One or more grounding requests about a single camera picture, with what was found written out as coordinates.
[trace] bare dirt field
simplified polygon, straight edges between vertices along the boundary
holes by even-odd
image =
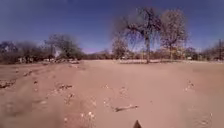
[[[1,65],[0,80],[0,128],[224,127],[224,64]]]

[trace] bare tree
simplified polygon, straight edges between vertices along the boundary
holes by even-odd
[[[150,43],[160,31],[160,18],[153,8],[138,9],[137,14],[124,17],[116,24],[116,36],[130,39],[143,39],[147,52],[147,63],[150,62]]]
[[[202,51],[202,55],[207,60],[223,60],[224,59],[224,41],[219,40],[214,46]]]
[[[127,44],[121,39],[117,39],[112,44],[112,53],[116,59],[121,59],[127,51]]]
[[[162,14],[161,21],[161,45],[169,49],[170,59],[173,59],[173,51],[187,39],[185,18],[180,10],[167,10]]]
[[[42,61],[46,58],[45,49],[41,46],[35,46],[32,48],[31,57],[34,62]]]
[[[111,59],[111,54],[108,49],[104,49],[100,52],[100,54],[102,55],[103,59]]]
[[[0,62],[14,64],[20,57],[18,47],[12,41],[3,41],[0,43]]]
[[[30,63],[31,58],[33,56],[33,50],[36,47],[35,43],[30,41],[23,41],[23,42],[18,42],[17,46],[19,48],[21,57],[25,59],[26,63]]]
[[[77,58],[77,55],[81,53],[81,48],[69,35],[54,34],[46,42],[58,48],[61,51],[60,57],[62,58]]]
[[[49,59],[49,61],[55,57],[56,53],[55,41],[52,38],[53,36],[50,36],[49,40],[44,41],[45,45],[43,46],[45,56]]]
[[[195,48],[193,48],[193,47],[188,47],[188,48],[185,49],[185,56],[186,56],[186,57],[192,57],[192,58],[193,58],[193,56],[194,56],[195,54],[197,54]]]

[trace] blue sky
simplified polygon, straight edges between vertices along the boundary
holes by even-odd
[[[0,41],[42,43],[61,33],[96,52],[109,48],[114,19],[141,6],[183,10],[189,45],[199,50],[224,39],[223,0],[0,0]]]

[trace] distant trees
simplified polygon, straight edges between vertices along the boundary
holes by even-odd
[[[219,40],[212,47],[203,50],[201,55],[206,60],[224,60],[224,41]]]
[[[198,53],[193,47],[188,47],[185,49],[185,56],[190,57],[192,60],[198,60]]]
[[[109,52],[108,49],[104,49],[103,51],[100,51],[100,52],[84,55],[84,59],[87,59],[87,60],[107,60],[112,58],[113,58],[113,55]]]
[[[112,44],[112,53],[114,58],[121,59],[128,50],[128,45],[121,39],[117,39]]]
[[[167,49],[159,48],[153,53],[154,59],[168,59],[169,54]]]
[[[56,50],[60,51],[60,58],[82,59],[84,53],[68,35],[51,35],[43,45],[31,41],[3,41],[0,43],[0,63],[14,64],[18,61],[26,63],[52,59]]]
[[[140,8],[137,14],[123,17],[115,26],[116,36],[143,39],[146,47],[147,63],[150,62],[150,44],[160,31],[161,21],[153,8]]]
[[[53,46],[60,50],[60,57],[66,59],[74,59],[80,57],[82,54],[81,48],[78,46],[75,40],[69,35],[54,34],[49,37],[49,40],[46,41],[47,44],[50,44],[50,51],[52,53]]]
[[[20,57],[17,46],[12,41],[3,41],[0,43],[0,62],[13,64]]]
[[[161,45],[170,52],[170,59],[173,54],[187,39],[185,18],[180,10],[167,10],[161,16]]]

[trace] tree trunk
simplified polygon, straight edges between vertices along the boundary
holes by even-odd
[[[219,59],[222,60],[222,41],[219,40]]]
[[[29,57],[25,57],[25,59],[26,59],[26,63],[29,63]]]
[[[173,60],[172,45],[170,44],[170,60]]]
[[[150,63],[150,41],[149,38],[145,38],[145,46],[146,46],[146,63]]]

